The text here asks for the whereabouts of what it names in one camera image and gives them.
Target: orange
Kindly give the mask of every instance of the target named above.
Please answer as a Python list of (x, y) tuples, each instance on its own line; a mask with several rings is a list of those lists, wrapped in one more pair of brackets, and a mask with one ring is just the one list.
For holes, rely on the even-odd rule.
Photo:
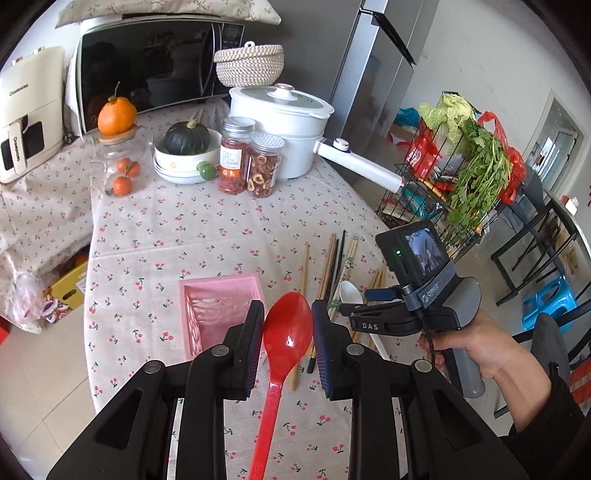
[(141, 171), (141, 166), (138, 162), (125, 157), (117, 162), (117, 171), (125, 173), (128, 177), (137, 177)]
[(133, 185), (129, 177), (117, 177), (113, 180), (113, 193), (118, 197), (129, 195)]
[(133, 103), (125, 97), (117, 96), (117, 87), (115, 94), (109, 97), (109, 100), (100, 110), (98, 127), (101, 133), (105, 135), (119, 135), (127, 132), (138, 116), (138, 111)]

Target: red plastic bag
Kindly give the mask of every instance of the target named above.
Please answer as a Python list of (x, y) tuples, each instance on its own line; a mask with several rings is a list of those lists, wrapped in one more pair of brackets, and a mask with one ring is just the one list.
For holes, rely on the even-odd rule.
[(499, 200), (506, 205), (510, 205), (515, 201), (515, 197), (517, 197), (517, 190), (519, 189), (520, 185), (527, 178), (527, 170), (525, 169), (525, 163), (521, 157), (521, 154), (516, 149), (509, 146), (505, 130), (503, 129), (500, 120), (494, 113), (483, 113), (476, 123), (482, 127), (485, 123), (490, 121), (494, 121), (495, 137), (497, 137), (501, 142), (503, 150), (507, 154), (507, 158), (509, 158), (509, 162), (511, 162), (512, 165), (509, 184), (507, 185), (506, 189), (501, 190), (499, 193)]
[(499, 139), (501, 145), (503, 145), (503, 150), (505, 150), (507, 157), (509, 157), (509, 144), (507, 143), (507, 135), (505, 134), (505, 129), (503, 129), (501, 121), (498, 119), (498, 117), (492, 112), (484, 112), (482, 116), (476, 121), (476, 123), (481, 127), (484, 127), (485, 123), (493, 121), (495, 123), (495, 137)]
[(437, 147), (426, 137), (418, 137), (413, 140), (408, 150), (406, 161), (415, 175), (425, 180), (433, 170), (439, 157)]

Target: cherry pattern tablecloth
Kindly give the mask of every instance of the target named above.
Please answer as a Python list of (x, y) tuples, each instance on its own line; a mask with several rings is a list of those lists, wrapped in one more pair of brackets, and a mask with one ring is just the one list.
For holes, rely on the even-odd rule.
[[(220, 130), (230, 109), (222, 99), (189, 103), (138, 116), (138, 125), (161, 135), (178, 121), (193, 116)], [(10, 184), (0, 184), (0, 315), (13, 320), (7, 300), (13, 271), (44, 275), (90, 242), (92, 143), (78, 138), (54, 157)], [(42, 321), (18, 326), (40, 333)]]
[[(340, 237), (343, 229), (350, 233), (346, 248), (351, 235), (359, 235), (351, 273), (357, 286), (364, 288), (382, 267), (374, 236), (386, 227), (321, 159), (306, 176), (278, 183), (267, 199), (255, 200), (248, 192), (222, 194), (214, 182), (181, 186), (149, 175), (140, 192), (102, 196), (93, 204), (85, 342), (97, 411), (150, 359), (167, 365), (187, 360), (180, 280), (258, 273), (268, 310), (280, 295), (298, 287), (307, 242), (307, 298), (313, 301), (329, 237)], [(399, 361), (423, 357), (416, 336), (385, 341)], [(225, 404), (228, 478), (248, 477), (267, 385), (268, 364), (263, 363), (250, 399)], [(326, 400), (317, 369), (301, 374), (297, 391), (284, 390), (265, 477), (347, 478), (350, 415), (350, 401)], [(174, 475), (178, 417), (169, 476)], [(399, 449), (405, 463), (402, 442)]]

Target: hand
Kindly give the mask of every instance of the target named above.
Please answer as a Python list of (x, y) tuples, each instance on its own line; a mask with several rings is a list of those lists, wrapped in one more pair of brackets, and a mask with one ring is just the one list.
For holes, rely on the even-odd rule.
[[(419, 344), (427, 352), (430, 360), (431, 353), (425, 334), (419, 338)], [(511, 335), (480, 311), (464, 329), (436, 333), (433, 336), (433, 348), (436, 350), (434, 363), (439, 370), (445, 367), (441, 350), (465, 348), (480, 367), (483, 378), (494, 378), (500, 370), (524, 352)]]
[[(424, 335), (419, 343), (430, 357)], [(517, 432), (530, 424), (550, 396), (552, 384), (540, 363), (483, 312), (462, 330), (434, 335), (433, 348), (465, 348), (480, 367), (480, 374), (493, 378), (499, 386)], [(441, 353), (435, 353), (434, 363), (439, 370), (445, 366)]]

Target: red plastic spoon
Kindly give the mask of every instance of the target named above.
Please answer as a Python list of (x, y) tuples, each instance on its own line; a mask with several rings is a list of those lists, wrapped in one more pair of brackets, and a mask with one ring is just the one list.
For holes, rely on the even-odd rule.
[(304, 296), (292, 291), (275, 302), (267, 314), (262, 341), (269, 359), (269, 390), (248, 480), (263, 480), (283, 382), (312, 341), (312, 312)]

